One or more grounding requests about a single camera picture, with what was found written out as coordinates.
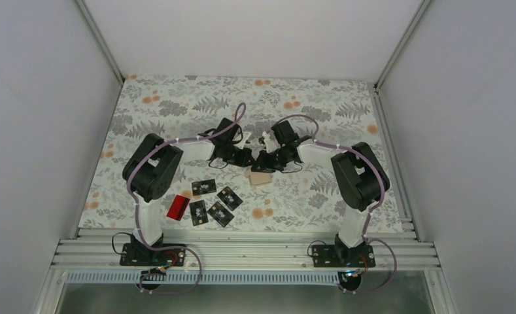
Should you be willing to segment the floral table mat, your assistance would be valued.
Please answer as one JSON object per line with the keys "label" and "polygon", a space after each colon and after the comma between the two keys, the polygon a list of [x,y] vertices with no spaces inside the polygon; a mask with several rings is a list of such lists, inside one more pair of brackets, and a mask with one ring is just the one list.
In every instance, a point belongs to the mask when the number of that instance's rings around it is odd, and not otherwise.
{"label": "floral table mat", "polygon": [[[125,81],[80,218],[82,228],[133,228],[134,204],[122,170],[143,138],[190,137],[230,118],[240,103],[241,121],[252,134],[250,147],[283,117],[298,135],[315,134],[319,141],[352,146],[370,145],[383,167],[385,150],[368,85],[360,81],[281,78],[132,75]],[[215,160],[181,165],[162,200],[161,224],[191,230],[189,213],[179,221],[166,216],[173,200],[192,197],[192,183],[214,179],[242,199],[227,229],[237,232],[336,232],[345,214],[334,171],[315,164],[290,164],[272,182],[250,185],[246,171]]]}

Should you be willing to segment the black VIP card lower-left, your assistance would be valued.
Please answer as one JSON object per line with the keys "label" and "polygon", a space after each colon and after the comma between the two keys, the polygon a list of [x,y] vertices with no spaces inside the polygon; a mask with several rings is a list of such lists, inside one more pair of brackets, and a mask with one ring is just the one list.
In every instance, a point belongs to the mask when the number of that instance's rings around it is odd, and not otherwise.
{"label": "black VIP card lower-left", "polygon": [[204,200],[191,202],[189,207],[193,226],[199,226],[209,222]]}

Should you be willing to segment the black card small top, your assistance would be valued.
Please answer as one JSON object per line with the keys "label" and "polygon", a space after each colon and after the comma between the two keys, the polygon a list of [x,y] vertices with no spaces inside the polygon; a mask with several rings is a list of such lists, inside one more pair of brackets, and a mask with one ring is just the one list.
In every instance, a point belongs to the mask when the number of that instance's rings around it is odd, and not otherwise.
{"label": "black card small top", "polygon": [[217,196],[231,211],[236,210],[243,203],[243,200],[229,186],[223,188]]}

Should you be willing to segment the aluminium rail frame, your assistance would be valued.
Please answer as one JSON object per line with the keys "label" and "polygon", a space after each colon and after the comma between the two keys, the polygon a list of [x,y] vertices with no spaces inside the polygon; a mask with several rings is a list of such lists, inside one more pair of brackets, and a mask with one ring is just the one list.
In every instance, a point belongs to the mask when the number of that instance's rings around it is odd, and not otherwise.
{"label": "aluminium rail frame", "polygon": [[[232,232],[222,230],[166,230],[166,243],[185,244],[196,252],[205,270],[310,271],[307,254],[314,240],[331,243],[332,232]],[[415,233],[372,234],[375,270],[432,270],[441,264],[433,243],[420,242]],[[119,229],[85,229],[74,239],[59,241],[52,268],[119,268],[120,257],[111,242],[128,242]]]}

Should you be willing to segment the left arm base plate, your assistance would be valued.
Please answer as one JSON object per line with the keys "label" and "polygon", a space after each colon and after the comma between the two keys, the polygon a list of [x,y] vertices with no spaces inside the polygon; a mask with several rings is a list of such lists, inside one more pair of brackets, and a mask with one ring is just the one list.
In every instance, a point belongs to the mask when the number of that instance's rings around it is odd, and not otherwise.
{"label": "left arm base plate", "polygon": [[186,245],[165,244],[165,247],[173,246],[172,249],[162,251],[148,250],[146,247],[136,247],[126,243],[123,246],[119,264],[121,266],[175,266],[184,265],[186,257]]}

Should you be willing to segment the black card bottom centre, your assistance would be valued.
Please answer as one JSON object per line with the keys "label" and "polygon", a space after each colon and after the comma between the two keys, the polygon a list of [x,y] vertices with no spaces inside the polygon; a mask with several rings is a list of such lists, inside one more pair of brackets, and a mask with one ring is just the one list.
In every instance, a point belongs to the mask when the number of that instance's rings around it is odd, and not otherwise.
{"label": "black card bottom centre", "polygon": [[223,228],[234,219],[234,215],[226,209],[219,201],[216,201],[207,210],[207,213]]}

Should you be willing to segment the red card left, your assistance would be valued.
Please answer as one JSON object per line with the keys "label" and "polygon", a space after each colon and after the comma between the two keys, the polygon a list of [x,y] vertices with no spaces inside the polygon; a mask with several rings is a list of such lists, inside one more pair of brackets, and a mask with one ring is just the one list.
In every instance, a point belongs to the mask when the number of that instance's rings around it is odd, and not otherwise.
{"label": "red card left", "polygon": [[167,211],[166,217],[176,221],[181,221],[189,203],[190,198],[176,195]]}

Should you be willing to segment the black VIP card top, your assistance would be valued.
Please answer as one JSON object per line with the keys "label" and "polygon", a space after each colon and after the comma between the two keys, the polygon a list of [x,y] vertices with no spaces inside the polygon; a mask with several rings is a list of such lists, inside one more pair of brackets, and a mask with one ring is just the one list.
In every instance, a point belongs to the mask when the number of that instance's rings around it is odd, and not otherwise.
{"label": "black VIP card top", "polygon": [[216,182],[214,179],[196,181],[192,183],[192,194],[200,196],[216,192]]}

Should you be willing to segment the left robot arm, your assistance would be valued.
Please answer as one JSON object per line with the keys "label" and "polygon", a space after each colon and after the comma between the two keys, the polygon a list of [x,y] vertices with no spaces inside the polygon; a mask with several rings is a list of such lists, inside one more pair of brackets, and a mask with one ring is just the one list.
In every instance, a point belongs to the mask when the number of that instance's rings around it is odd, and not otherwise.
{"label": "left robot arm", "polygon": [[147,265],[162,257],[163,232],[159,222],[161,199],[169,190],[179,165],[196,160],[220,159],[228,165],[251,166],[255,162],[246,147],[247,137],[239,124],[227,118],[217,128],[195,137],[166,141],[155,133],[144,137],[127,164],[122,177],[135,204],[135,229],[131,243]]}

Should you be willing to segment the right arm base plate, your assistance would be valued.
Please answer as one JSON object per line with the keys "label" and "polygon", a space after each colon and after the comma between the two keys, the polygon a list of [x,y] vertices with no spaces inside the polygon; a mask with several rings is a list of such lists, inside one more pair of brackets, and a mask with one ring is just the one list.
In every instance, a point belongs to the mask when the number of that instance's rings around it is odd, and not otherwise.
{"label": "right arm base plate", "polygon": [[346,248],[344,245],[312,245],[311,256],[316,268],[373,268],[373,247],[365,243]]}

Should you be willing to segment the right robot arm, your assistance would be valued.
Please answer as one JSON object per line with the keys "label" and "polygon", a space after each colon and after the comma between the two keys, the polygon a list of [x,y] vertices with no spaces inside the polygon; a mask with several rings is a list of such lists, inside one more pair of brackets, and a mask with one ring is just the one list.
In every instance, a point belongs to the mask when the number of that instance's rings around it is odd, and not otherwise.
{"label": "right robot arm", "polygon": [[351,147],[320,142],[314,135],[299,136],[288,121],[271,127],[279,146],[271,146],[269,134],[263,134],[265,149],[251,167],[253,172],[282,172],[295,164],[314,164],[334,172],[339,193],[348,209],[335,242],[335,259],[351,266],[360,257],[359,245],[366,241],[371,214],[384,201],[390,188],[388,175],[371,146],[359,142]]}

